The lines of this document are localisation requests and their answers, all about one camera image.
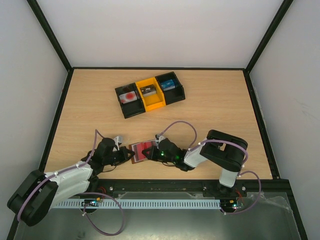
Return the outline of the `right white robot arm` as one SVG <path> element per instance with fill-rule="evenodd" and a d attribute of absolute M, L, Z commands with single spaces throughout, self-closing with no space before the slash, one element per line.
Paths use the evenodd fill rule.
<path fill-rule="evenodd" d="M 222 168 L 218 191 L 229 196 L 235 191 L 238 174 L 249 157 L 247 148 L 248 143 L 244 139 L 212 129 L 195 147 L 181 149 L 168 138 L 163 138 L 141 153 L 148 160 L 171 163 L 184 172 L 210 161 Z"/>

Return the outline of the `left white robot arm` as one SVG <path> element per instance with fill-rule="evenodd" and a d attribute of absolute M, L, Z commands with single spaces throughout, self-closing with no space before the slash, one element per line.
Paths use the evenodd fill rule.
<path fill-rule="evenodd" d="M 105 166 L 117 167 L 135 155 L 120 136 L 104 137 L 77 163 L 54 172 L 32 171 L 7 202 L 19 221 L 38 224 L 60 202 L 78 194 L 97 194 L 98 175 Z"/>

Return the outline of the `brown leather card holder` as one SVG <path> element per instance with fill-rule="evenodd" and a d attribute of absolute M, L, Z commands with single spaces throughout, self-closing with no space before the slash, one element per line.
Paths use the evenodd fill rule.
<path fill-rule="evenodd" d="M 156 145 L 155 139 L 130 144 L 129 149 L 134 152 L 134 156 L 131 158 L 131 163 L 137 164 L 137 163 L 146 161 L 147 157 L 142 153 L 142 151 L 155 145 Z"/>

